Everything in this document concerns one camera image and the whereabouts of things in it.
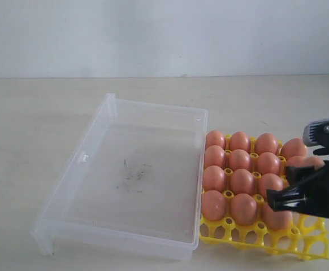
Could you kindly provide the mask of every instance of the egg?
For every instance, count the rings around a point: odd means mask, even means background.
[[[310,156],[305,158],[302,163],[302,167],[314,167],[315,170],[324,167],[325,162],[317,156]]]
[[[217,190],[224,192],[226,187],[226,175],[222,168],[212,165],[204,170],[202,187],[205,191]]]
[[[304,156],[293,156],[285,162],[285,166],[299,168],[302,166],[304,159]]]
[[[273,189],[273,190],[282,190],[284,187],[283,180],[275,174],[267,173],[261,176],[261,178],[258,180],[258,188],[259,188],[259,194],[263,196],[264,199],[266,199],[266,190],[267,189]]]
[[[307,153],[308,149],[301,138],[290,139],[280,151],[280,155],[287,160],[293,156],[306,156]]]
[[[257,217],[256,201],[248,194],[238,194],[231,200],[230,212],[237,224],[251,225],[255,223]]]
[[[225,135],[219,130],[213,130],[206,135],[206,149],[211,146],[226,148]]]
[[[257,171],[261,175],[266,173],[280,174],[280,159],[272,152],[264,152],[256,161]]]
[[[217,165],[218,167],[224,168],[226,163],[226,155],[223,148],[217,145],[209,147],[205,151],[205,168],[211,165]]]
[[[244,168],[248,171],[251,170],[251,158],[250,155],[241,149],[237,149],[231,152],[228,158],[229,167],[235,171],[239,168]]]
[[[286,230],[292,225],[293,221],[292,212],[274,212],[267,203],[261,209],[261,218],[271,230]]]
[[[279,142],[278,139],[270,133],[265,133],[259,136],[255,142],[255,152],[260,155],[264,152],[272,152],[278,154]]]
[[[252,195],[255,193],[256,184],[254,176],[246,169],[237,169],[230,176],[230,189],[237,195],[241,193]]]
[[[236,132],[235,134],[233,134],[230,138],[228,145],[231,151],[244,150],[249,153],[251,149],[250,138],[244,132]]]
[[[201,212],[210,221],[221,220],[226,214],[226,199],[216,190],[209,190],[202,195]]]

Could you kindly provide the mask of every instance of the transparent lid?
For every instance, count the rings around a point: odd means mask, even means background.
[[[206,110],[108,94],[37,221],[43,253],[57,236],[195,249],[206,125]]]

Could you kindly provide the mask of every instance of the table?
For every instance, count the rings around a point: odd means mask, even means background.
[[[272,132],[283,141],[329,117],[329,75],[0,79],[0,271],[329,269],[329,260],[304,262],[201,242],[184,262],[72,242],[58,242],[54,256],[42,256],[29,231],[106,93],[205,108],[208,130],[255,137]]]

